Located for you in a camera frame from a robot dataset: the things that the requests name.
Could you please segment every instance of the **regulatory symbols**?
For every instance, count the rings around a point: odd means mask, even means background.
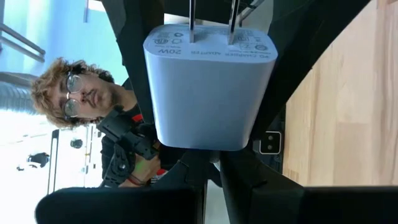
[[[172,43],[173,44],[181,44],[182,40],[181,39],[173,39]]]
[[[249,41],[249,37],[246,37],[246,36],[238,36],[238,41]]]
[[[167,39],[155,39],[155,44],[167,44]]]
[[[169,33],[168,32],[160,32],[157,35],[157,38],[169,38]]]
[[[247,30],[247,31],[246,31],[246,35],[252,37],[252,36],[253,36],[253,31]]]
[[[255,48],[256,48],[257,50],[267,50],[267,49],[268,49],[268,47],[266,47],[266,46],[264,46],[264,45],[256,45]]]
[[[242,43],[239,45],[241,47],[241,50],[251,50],[252,46],[250,44]]]

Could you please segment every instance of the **camera rig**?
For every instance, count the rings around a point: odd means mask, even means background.
[[[118,187],[123,183],[134,170],[136,154],[151,160],[159,153],[152,147],[156,136],[151,125],[133,122],[122,106],[115,106],[97,128],[115,143],[113,157],[100,187]]]

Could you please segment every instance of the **white power adapter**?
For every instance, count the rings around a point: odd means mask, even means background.
[[[239,1],[229,27],[194,29],[194,5],[189,26],[157,27],[144,42],[157,135],[170,147],[237,151],[248,143],[277,51],[259,30],[234,30]]]

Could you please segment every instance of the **eyeglasses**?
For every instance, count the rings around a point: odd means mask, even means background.
[[[67,87],[67,101],[63,106],[63,113],[66,119],[74,118],[78,115],[80,110],[80,103],[77,100],[70,99],[69,95],[71,93],[78,93],[83,88],[83,80],[78,75],[69,73],[66,80]]]

